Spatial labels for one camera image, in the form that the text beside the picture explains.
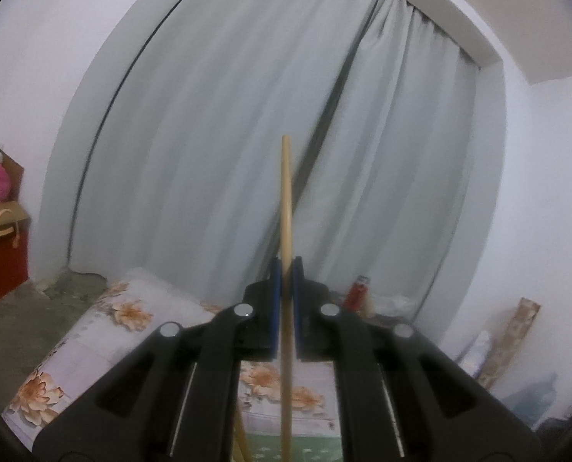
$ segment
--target red gift bag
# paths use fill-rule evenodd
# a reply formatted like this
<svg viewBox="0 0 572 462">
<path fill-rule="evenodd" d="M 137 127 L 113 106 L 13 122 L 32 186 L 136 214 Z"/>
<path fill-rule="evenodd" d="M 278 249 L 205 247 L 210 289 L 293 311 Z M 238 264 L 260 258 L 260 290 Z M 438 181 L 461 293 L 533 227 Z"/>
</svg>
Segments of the red gift bag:
<svg viewBox="0 0 572 462">
<path fill-rule="evenodd" d="M 12 214 L 9 208 L 0 211 Z M 20 231 L 18 220 L 0 230 L 0 298 L 29 278 L 27 272 L 27 231 Z"/>
</svg>

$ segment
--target red bottle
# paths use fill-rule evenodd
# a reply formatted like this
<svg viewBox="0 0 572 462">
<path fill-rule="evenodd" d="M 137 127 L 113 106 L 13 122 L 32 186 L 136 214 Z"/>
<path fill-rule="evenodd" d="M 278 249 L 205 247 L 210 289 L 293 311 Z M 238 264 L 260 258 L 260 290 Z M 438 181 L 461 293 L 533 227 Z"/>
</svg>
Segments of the red bottle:
<svg viewBox="0 0 572 462">
<path fill-rule="evenodd" d="M 369 278 L 366 276 L 357 276 L 356 281 L 350 287 L 348 295 L 342 304 L 342 307 L 350 311 L 359 311 L 365 303 L 367 291 L 369 290 Z"/>
</svg>

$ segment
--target curtain fold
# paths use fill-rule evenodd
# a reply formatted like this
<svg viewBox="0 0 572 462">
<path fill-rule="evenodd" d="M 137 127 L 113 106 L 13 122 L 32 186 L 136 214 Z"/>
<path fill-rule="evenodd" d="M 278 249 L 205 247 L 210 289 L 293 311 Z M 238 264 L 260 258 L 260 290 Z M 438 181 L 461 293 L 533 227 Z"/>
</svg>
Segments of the curtain fold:
<svg viewBox="0 0 572 462">
<path fill-rule="evenodd" d="M 405 0 L 381 0 L 294 214 L 306 274 L 424 298 L 467 185 L 478 68 Z"/>
<path fill-rule="evenodd" d="M 70 267 L 133 266 L 240 299 L 294 165 L 377 0 L 183 0 L 114 100 L 77 206 Z"/>
</svg>

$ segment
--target ceiling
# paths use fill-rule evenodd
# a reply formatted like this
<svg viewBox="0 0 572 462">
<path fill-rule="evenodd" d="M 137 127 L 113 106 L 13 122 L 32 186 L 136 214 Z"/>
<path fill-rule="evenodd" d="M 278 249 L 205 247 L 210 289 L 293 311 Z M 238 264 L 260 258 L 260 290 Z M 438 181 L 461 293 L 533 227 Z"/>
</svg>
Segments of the ceiling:
<svg viewBox="0 0 572 462">
<path fill-rule="evenodd" d="M 572 0 L 466 0 L 530 83 L 572 76 Z"/>
</svg>

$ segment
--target floor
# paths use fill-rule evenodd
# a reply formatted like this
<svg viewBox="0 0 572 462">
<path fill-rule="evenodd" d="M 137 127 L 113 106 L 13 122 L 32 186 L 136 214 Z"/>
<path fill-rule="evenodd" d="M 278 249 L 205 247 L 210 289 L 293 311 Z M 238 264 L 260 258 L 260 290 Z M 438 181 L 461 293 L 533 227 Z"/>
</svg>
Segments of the floor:
<svg viewBox="0 0 572 462">
<path fill-rule="evenodd" d="M 105 288 L 101 276 L 67 271 L 44 291 L 27 282 L 0 300 L 0 411 Z"/>
</svg>

